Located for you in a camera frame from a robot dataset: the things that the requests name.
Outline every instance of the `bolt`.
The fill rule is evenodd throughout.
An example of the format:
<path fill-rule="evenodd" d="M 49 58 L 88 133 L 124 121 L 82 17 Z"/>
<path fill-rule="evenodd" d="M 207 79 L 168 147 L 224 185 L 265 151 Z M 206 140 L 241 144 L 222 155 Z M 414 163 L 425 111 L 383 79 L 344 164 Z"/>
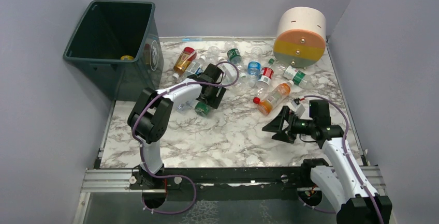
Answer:
<path fill-rule="evenodd" d="M 283 178 L 283 179 L 281 179 L 281 181 L 282 181 L 283 183 L 288 182 L 288 176 L 287 176 L 287 175 L 283 174 L 283 175 L 281 176 L 281 178 Z"/>
<path fill-rule="evenodd" d="M 174 183 L 180 184 L 181 181 L 182 181 L 181 177 L 179 177 L 179 176 L 174 177 Z"/>

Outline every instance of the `orange bottle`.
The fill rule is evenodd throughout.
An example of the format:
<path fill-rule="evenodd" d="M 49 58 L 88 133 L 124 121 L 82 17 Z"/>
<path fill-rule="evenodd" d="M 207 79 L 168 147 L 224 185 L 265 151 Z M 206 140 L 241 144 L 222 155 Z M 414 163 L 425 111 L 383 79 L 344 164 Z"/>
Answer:
<path fill-rule="evenodd" d="M 258 110 L 268 115 L 282 100 L 289 95 L 293 81 L 279 84 L 264 100 L 258 104 Z"/>

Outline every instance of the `trash bin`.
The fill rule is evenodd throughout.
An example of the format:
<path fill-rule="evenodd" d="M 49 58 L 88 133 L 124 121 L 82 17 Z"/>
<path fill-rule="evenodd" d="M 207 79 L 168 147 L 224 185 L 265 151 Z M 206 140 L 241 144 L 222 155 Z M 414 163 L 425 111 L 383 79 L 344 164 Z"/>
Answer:
<path fill-rule="evenodd" d="M 163 55 L 154 3 L 93 1 L 78 23 L 64 59 L 79 68 L 110 99 L 136 101 L 157 89 Z"/>

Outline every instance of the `marble surface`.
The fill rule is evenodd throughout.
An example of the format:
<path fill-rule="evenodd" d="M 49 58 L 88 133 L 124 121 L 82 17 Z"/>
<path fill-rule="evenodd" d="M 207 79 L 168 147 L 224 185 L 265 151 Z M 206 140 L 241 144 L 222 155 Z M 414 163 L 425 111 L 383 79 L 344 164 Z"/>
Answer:
<path fill-rule="evenodd" d="M 237 41 L 238 48 L 248 64 L 250 50 L 254 46 L 264 51 L 263 61 L 273 56 L 274 40 Z M 162 42 L 165 58 L 161 88 L 171 86 L 172 67 L 184 47 L 189 46 L 200 54 L 206 54 L 210 46 L 224 49 L 224 41 Z M 345 104 L 338 86 L 332 64 L 326 51 L 314 65 L 303 70 L 318 80 L 314 90 L 304 90 L 293 86 L 289 97 L 276 107 L 268 116 L 263 116 L 252 103 L 254 89 L 244 88 L 228 90 L 217 110 L 208 117 L 198 116 L 193 110 L 181 114 L 173 110 L 168 129 L 162 139 L 161 153 L 166 167 L 272 167 L 299 166 L 307 158 L 325 158 L 329 160 L 315 143 L 304 143 L 297 139 L 294 144 L 272 140 L 273 133 L 261 131 L 262 127 L 277 116 L 283 105 L 304 95 L 321 95 L 338 104 L 346 113 Z M 282 75 L 274 75 L 270 90 L 286 82 Z M 308 101 L 303 101 L 308 117 Z M 116 102 L 101 168 L 132 168 L 140 163 L 139 145 L 131 136 L 126 124 L 134 102 Z M 341 114 L 331 106 L 332 122 L 343 129 L 345 124 Z M 358 146 L 352 130 L 347 139 L 357 161 L 361 163 Z"/>

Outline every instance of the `red label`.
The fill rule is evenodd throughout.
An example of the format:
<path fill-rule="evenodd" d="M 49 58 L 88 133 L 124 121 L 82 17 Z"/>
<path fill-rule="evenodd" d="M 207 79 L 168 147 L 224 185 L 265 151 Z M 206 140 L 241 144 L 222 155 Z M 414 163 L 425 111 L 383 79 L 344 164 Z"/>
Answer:
<path fill-rule="evenodd" d="M 273 76 L 273 73 L 274 72 L 273 72 L 273 70 L 271 68 L 264 67 L 264 68 L 262 68 L 260 74 L 271 79 L 271 77 Z"/>

